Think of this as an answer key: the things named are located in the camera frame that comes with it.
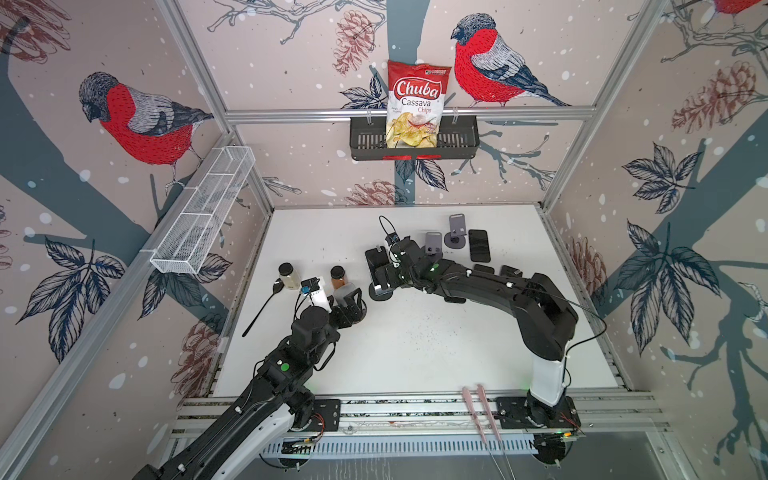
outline spice jar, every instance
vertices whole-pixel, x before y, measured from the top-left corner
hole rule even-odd
[[[280,279],[285,283],[287,289],[298,290],[301,288],[301,276],[293,268],[293,265],[288,262],[282,263],[277,271],[280,273]]]
[[[343,266],[336,265],[331,269],[331,284],[334,290],[346,285],[346,272]]]

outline smartphone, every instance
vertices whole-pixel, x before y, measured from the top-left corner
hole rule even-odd
[[[485,230],[469,231],[469,259],[479,263],[491,261],[491,249],[488,247],[488,232]]]

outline aluminum rail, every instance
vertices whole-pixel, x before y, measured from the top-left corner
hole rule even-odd
[[[473,107],[446,108],[443,115],[476,115],[480,121],[587,121],[593,118],[597,108],[581,107]],[[245,124],[303,124],[349,121],[350,118],[385,117],[386,109],[339,109],[339,110],[229,110],[227,123]]]

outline robotic arm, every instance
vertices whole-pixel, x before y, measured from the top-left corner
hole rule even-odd
[[[567,408],[563,359],[578,316],[549,277],[483,273],[429,256],[409,237],[400,240],[393,233],[387,240],[389,255],[383,247],[366,252],[373,280],[369,293],[374,300],[386,300],[396,288],[412,286],[449,302],[472,300],[509,313],[517,319],[523,342],[533,354],[527,405],[530,419],[545,425]]]

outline pine cone illustration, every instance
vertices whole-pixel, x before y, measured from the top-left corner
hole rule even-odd
[[[368,60],[373,50],[373,24],[362,12],[344,12],[344,19],[336,24],[336,45],[333,67],[345,77],[350,69],[357,70]]]
[[[755,68],[747,61],[719,69],[695,95],[685,99],[680,111],[674,111],[672,130],[684,126],[689,134],[703,127],[710,130],[715,122],[727,123],[754,98],[755,80]]]
[[[176,384],[174,391],[181,394],[179,409],[186,398],[205,394],[206,378],[218,346],[219,336],[203,322],[195,323],[184,337],[179,358],[181,368],[170,378],[170,382]]]
[[[605,281],[608,278],[603,256],[589,246],[587,237],[578,240],[571,237],[571,243],[567,244],[566,247],[579,277],[587,288],[587,293],[592,297],[592,301],[597,304],[603,303],[605,301]]]
[[[344,197],[350,205],[395,205],[405,202],[405,196],[394,184],[385,180],[374,180],[370,184],[355,184],[350,193]]]
[[[69,50],[69,32],[62,20],[72,18],[61,7],[49,0],[0,0],[0,38],[5,38],[21,18],[26,18],[28,25],[14,38],[11,51],[2,53],[45,63],[59,48]]]

